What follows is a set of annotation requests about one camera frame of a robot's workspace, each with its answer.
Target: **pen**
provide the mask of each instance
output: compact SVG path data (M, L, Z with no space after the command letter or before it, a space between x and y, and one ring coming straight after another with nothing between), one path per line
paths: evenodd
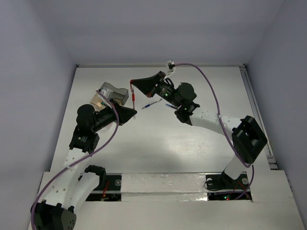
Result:
M147 108L147 107L151 106L152 104L155 104L155 103L160 102L160 101L162 101L162 98L161 98L161 99L159 99L158 101L155 101L155 102L153 102L153 103L147 104L147 105L146 105L146 106L144 106L142 109L145 109L145 108Z
M170 105L170 104L165 104L166 106L168 106L168 107L170 107L170 108L173 108L173 109L178 109L178 108L176 108L176 107L174 107L174 106L172 106L172 105Z

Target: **gray wall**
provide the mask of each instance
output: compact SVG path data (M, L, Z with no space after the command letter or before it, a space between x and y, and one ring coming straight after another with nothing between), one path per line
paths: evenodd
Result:
M0 223L6 230L27 228L76 69L45 9L40 1L0 1Z
M78 64L242 64L283 0L43 0Z
M277 163L307 226L307 1L286 0L248 73Z

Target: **bolt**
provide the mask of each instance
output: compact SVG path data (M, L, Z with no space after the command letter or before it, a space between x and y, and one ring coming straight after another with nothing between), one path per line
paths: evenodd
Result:
M247 179L247 178L243 178L243 179L242 179L242 183L243 183L243 184L248 184L248 179Z
M120 185L121 185L121 180L120 180L120 179L117 179L117 180L115 181L115 185L116 185L116 186L120 186Z

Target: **white table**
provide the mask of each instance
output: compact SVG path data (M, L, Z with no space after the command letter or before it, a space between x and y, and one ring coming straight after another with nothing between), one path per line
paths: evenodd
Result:
M78 68L51 171L44 174L42 185L62 168L76 126L76 111L82 104L89 103L95 89L105 81L115 87L129 89L131 79L153 76L160 70L165 69ZM238 67L208 67L202 70L216 91L222 115L239 118L253 115ZM192 84L197 94L195 102L216 111L212 92L195 69L177 68L172 80L177 86L180 82ZM118 129L112 142L92 157L92 164L105 167L107 173L205 173L221 172L230 162L233 152L225 137L180 123L174 111L164 102L141 110L151 99L137 89L135 94L136 119ZM132 107L131 98L125 106ZM109 138L114 127L107 132L99 132L99 146ZM254 165L253 202L175 202L176 199L170 202L172 198L167 202L156 197L130 197L122 202L86 202L77 214L75 230L304 229L284 172L270 171L264 152ZM140 176L127 175L132 179Z

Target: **blue pen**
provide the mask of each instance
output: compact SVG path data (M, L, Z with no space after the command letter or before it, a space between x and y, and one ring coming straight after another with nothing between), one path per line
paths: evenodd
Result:
M146 105L146 106L144 106L142 109L145 109L145 108L147 108L147 107L151 106L152 104L155 104L155 103L160 102L160 101L162 101L162 98L161 98L161 99L159 99L158 101L155 101L155 102L153 102L153 103L147 104L147 105Z
M173 109L178 109L177 107L174 107L174 106L172 106L172 105L170 105L170 104L165 104L166 106L168 106L168 107L170 107L170 108L173 108Z

